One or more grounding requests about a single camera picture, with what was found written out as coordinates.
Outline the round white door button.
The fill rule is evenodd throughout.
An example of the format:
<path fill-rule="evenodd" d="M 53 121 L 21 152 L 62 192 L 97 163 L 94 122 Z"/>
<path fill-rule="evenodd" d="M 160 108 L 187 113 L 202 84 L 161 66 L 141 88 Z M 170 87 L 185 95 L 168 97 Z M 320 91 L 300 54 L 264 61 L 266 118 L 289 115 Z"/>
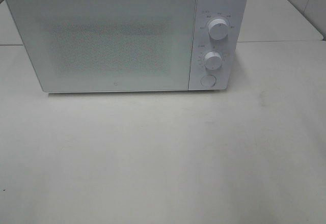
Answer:
<path fill-rule="evenodd" d="M 205 75 L 201 78 L 201 85 L 206 88 L 212 88 L 216 84 L 216 77 L 214 75 Z"/>

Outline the white microwave door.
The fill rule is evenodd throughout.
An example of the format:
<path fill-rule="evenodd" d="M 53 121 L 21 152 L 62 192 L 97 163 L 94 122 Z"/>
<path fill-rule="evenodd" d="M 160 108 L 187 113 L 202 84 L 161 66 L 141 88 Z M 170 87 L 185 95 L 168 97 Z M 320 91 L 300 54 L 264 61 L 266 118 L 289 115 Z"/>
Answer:
<path fill-rule="evenodd" d="M 7 0 L 45 92 L 186 90 L 196 0 Z"/>

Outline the white microwave oven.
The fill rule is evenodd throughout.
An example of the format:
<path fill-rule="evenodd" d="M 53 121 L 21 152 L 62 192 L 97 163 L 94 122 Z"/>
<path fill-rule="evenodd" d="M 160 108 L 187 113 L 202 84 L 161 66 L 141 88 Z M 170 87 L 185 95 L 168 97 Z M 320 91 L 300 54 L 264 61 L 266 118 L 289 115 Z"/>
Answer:
<path fill-rule="evenodd" d="M 5 0 L 47 93 L 224 90 L 247 0 Z"/>

